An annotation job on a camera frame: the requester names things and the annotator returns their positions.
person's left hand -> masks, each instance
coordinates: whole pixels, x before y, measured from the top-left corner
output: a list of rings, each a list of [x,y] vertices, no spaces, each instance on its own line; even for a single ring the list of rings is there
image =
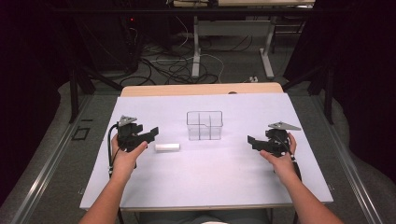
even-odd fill
[[[124,152],[121,149],[119,150],[120,147],[117,136],[118,135],[115,134],[113,139],[111,139],[111,147],[113,152],[112,160],[114,160],[111,178],[115,178],[126,183],[131,177],[132,171],[134,170],[137,157],[139,157],[139,155],[142,154],[142,152],[148,147],[148,143],[146,141],[142,142],[131,152]]]

table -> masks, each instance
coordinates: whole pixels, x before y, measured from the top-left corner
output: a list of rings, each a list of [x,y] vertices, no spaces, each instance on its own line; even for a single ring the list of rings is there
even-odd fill
[[[190,141],[186,113],[220,110],[221,140]],[[109,128],[121,115],[137,117],[144,133],[160,133],[138,158],[120,208],[175,211],[291,206],[290,196],[272,166],[251,149],[247,135],[263,139],[269,123],[301,127],[290,102],[276,83],[126,87],[115,105]],[[304,131],[292,131],[305,185],[323,203],[332,195]],[[91,207],[106,182],[107,133],[99,149],[80,208]],[[179,143],[180,150],[156,152],[155,144]]]
[[[281,7],[313,5],[315,0],[219,0],[219,7]],[[207,3],[192,1],[174,1],[175,7],[206,7]],[[268,51],[276,26],[276,17],[269,21],[199,21],[194,16],[194,57],[192,76],[199,76],[201,49],[199,48],[200,35],[256,35],[265,36],[264,48],[260,49],[265,75],[274,78],[274,72],[268,58]]]

white desk frame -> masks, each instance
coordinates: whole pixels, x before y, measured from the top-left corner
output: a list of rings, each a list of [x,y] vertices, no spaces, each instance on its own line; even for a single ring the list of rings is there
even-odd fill
[[[291,206],[290,196],[274,174],[271,164],[261,158],[259,153],[251,149],[247,143],[247,133],[256,138],[261,138],[263,135],[265,127],[257,125],[257,122],[262,121],[262,118],[268,119],[262,114],[262,112],[269,113],[265,112],[267,108],[275,109],[276,112],[272,113],[271,119],[276,122],[282,118],[282,121],[291,121],[293,125],[301,127],[286,93],[281,93],[281,91],[271,93],[273,91],[265,89],[262,91],[269,93],[243,93],[257,92],[266,85],[269,90],[276,92],[281,90],[280,86],[274,83],[252,83],[136,87],[136,91],[134,88],[125,91],[116,104],[108,129],[119,120],[121,114],[130,116],[125,113],[134,113],[138,123],[141,122],[144,125],[144,133],[158,125],[160,134],[137,160],[137,169],[134,170],[125,188],[120,208],[129,211],[180,211]],[[183,89],[187,90],[189,96],[177,94],[177,90],[183,91]],[[163,96],[141,97],[141,95],[151,95],[155,90],[161,90]],[[197,95],[201,90],[208,90],[214,95]],[[238,94],[226,94],[229,91],[237,91]],[[247,101],[246,97],[257,104]],[[283,99],[282,104],[275,99]],[[175,102],[181,102],[176,110]],[[241,104],[250,102],[250,107],[254,104],[254,108],[257,107],[257,109],[246,110],[245,107],[235,104],[238,102]],[[185,135],[187,126],[184,130],[184,128],[179,129],[177,125],[186,125],[184,109],[187,107],[185,104],[188,109],[190,107],[203,110],[210,107],[224,108],[227,113],[224,114],[222,139],[188,141],[181,137]],[[248,111],[253,117],[261,118],[245,118],[247,125],[252,126],[247,132],[246,127],[238,128],[241,125],[238,126],[235,123],[234,111],[236,114],[246,114]],[[153,119],[152,113],[156,114],[157,118]],[[167,116],[171,114],[171,117],[168,117],[171,120],[162,118],[166,114]],[[298,150],[300,150],[296,152],[296,158],[299,160],[304,183],[321,202],[332,202],[332,196],[304,136],[304,131],[293,134],[299,141]],[[106,136],[107,133],[99,150],[90,183],[81,201],[80,207],[83,209],[92,206],[108,181]],[[167,141],[181,143],[180,151],[156,153],[154,145],[169,143]],[[220,169],[219,166],[228,167],[228,169]]]
[[[206,7],[205,3],[191,3],[174,1],[176,7]],[[219,0],[219,7],[280,7],[313,5],[312,0]],[[274,78],[274,72],[268,58],[268,52],[274,35],[276,17],[270,21],[199,21],[194,17],[194,57],[192,76],[198,77],[200,70],[201,49],[199,48],[200,35],[255,35],[265,36],[264,48],[260,49],[262,64],[268,79]]]

small white object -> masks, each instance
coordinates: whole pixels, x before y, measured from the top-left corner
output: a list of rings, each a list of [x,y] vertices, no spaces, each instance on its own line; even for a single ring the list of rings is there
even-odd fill
[[[174,144],[156,144],[155,145],[155,150],[156,151],[179,151],[180,150],[180,144],[174,143]]]

gray floor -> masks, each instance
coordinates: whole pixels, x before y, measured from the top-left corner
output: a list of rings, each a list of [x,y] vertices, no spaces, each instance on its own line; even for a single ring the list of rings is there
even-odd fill
[[[213,49],[231,49],[244,38],[244,36],[220,36],[204,40],[203,47],[210,46],[202,52],[210,55],[202,59],[208,73],[220,76],[222,83],[245,82],[251,76],[258,77],[260,82],[271,81],[265,77],[262,68],[258,52],[262,42],[259,38],[253,38],[251,45],[248,44],[249,38],[243,42],[239,49],[249,46],[243,51],[213,51]],[[276,74],[273,81],[281,84],[286,82],[281,75],[297,38],[297,35],[278,37],[276,52],[270,54]],[[174,50],[189,51],[178,45]],[[170,59],[169,56],[146,58],[152,61]],[[148,73],[148,68],[140,64],[134,75],[147,76]],[[152,78],[157,84],[164,84],[167,79],[155,72]],[[131,79],[125,81],[123,85],[133,85],[141,81],[142,79]],[[62,101],[55,119],[17,186],[1,207],[1,223],[76,223],[84,215],[84,211],[78,208],[83,193],[81,190],[85,188],[90,178],[97,149],[105,135],[106,126],[119,94],[101,82],[94,81],[94,84],[97,88],[95,95],[80,95],[81,112],[72,125],[68,124],[70,118],[68,84],[59,89]],[[306,92],[307,84],[309,83],[295,86],[288,91],[288,94],[317,157],[320,169],[327,182],[334,188],[332,190],[334,203],[328,204],[329,208],[345,223],[396,223],[396,217],[392,212],[396,208],[396,187],[376,169],[359,161],[353,155],[351,157],[354,162],[345,166],[345,161],[340,158],[339,153],[340,146],[346,147],[348,141],[347,121],[343,116],[342,108],[334,101],[335,124],[329,128],[320,111],[322,95],[309,96]],[[83,128],[90,129],[86,140],[72,140],[72,135],[77,129]],[[334,140],[332,130],[336,131],[335,140],[338,140],[338,143]],[[57,148],[62,150],[54,155]],[[363,193],[367,192],[362,197],[359,195],[361,187],[356,188],[354,176],[351,179],[351,175],[348,174],[349,168],[356,168],[356,174],[363,184],[362,189],[366,190]],[[35,188],[37,183],[40,184],[36,181],[42,179],[48,182],[39,185],[41,189]],[[370,207],[369,213],[365,211],[365,205]],[[291,223],[293,212],[292,208],[276,208],[274,223]],[[370,218],[371,214],[379,214],[379,221],[376,217]],[[135,223],[133,214],[124,213],[124,217],[127,223]]]

